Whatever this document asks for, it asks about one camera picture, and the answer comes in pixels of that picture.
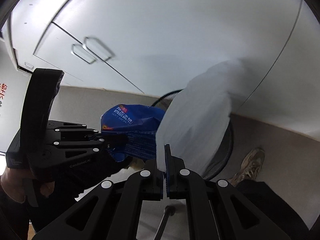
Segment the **person's left hand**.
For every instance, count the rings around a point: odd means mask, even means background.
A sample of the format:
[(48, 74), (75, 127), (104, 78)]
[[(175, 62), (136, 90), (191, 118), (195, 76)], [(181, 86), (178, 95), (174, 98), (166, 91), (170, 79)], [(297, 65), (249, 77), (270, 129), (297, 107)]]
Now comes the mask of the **person's left hand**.
[(1, 175), (1, 188), (12, 200), (23, 203), (26, 196), (24, 182), (27, 179), (35, 179), (31, 170), (6, 167)]

